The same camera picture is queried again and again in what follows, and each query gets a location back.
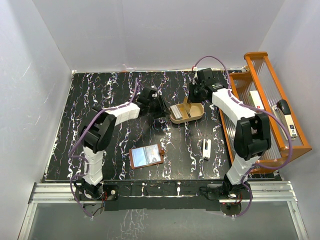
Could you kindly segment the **gold credit card black stripe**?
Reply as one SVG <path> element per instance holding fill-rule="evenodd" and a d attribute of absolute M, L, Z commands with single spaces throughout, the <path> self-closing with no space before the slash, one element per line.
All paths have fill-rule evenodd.
<path fill-rule="evenodd" d="M 190 105 L 190 103 L 188 103 L 188 97 L 187 96 L 184 97 L 183 107 L 185 109 L 185 112 L 187 113 L 188 118 L 191 118 L 191 114 L 190 114 L 191 105 Z"/>

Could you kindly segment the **stack of credit cards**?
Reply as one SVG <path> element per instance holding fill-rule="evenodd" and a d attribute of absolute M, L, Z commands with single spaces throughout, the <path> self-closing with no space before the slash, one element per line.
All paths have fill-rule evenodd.
<path fill-rule="evenodd" d="M 176 120 L 182 120 L 184 118 L 184 107 L 181 105 L 172 105 L 170 107 L 171 113 L 173 115 L 173 118 Z"/>

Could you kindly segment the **brown leather card holder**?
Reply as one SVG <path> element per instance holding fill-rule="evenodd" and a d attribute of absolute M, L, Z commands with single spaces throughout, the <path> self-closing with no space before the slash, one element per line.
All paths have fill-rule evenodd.
<path fill-rule="evenodd" d="M 153 144 L 129 150 L 132 169 L 149 167 L 164 162 L 165 151 L 159 144 Z"/>

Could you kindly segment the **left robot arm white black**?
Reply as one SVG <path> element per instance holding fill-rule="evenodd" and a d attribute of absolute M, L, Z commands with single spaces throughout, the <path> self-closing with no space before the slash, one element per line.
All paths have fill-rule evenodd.
<path fill-rule="evenodd" d="M 155 86 L 144 87 L 137 97 L 121 105 L 105 110 L 90 110 L 92 122 L 83 126 L 81 144 L 84 151 L 84 176 L 77 190 L 89 199 L 97 200 L 103 195 L 103 156 L 111 143 L 115 126 L 146 114 L 158 119 L 169 114 L 169 109 Z"/>

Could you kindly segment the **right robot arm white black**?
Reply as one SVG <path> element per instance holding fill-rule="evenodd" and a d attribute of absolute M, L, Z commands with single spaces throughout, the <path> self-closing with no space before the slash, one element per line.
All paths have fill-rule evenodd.
<path fill-rule="evenodd" d="M 214 79 L 211 68 L 198 70 L 189 84 L 189 103 L 209 101 L 217 106 L 235 126 L 233 147 L 235 156 L 225 174 L 220 195 L 235 198 L 246 189 L 246 181 L 258 159 L 271 148 L 269 117 L 255 112 L 237 99 L 225 83 Z"/>

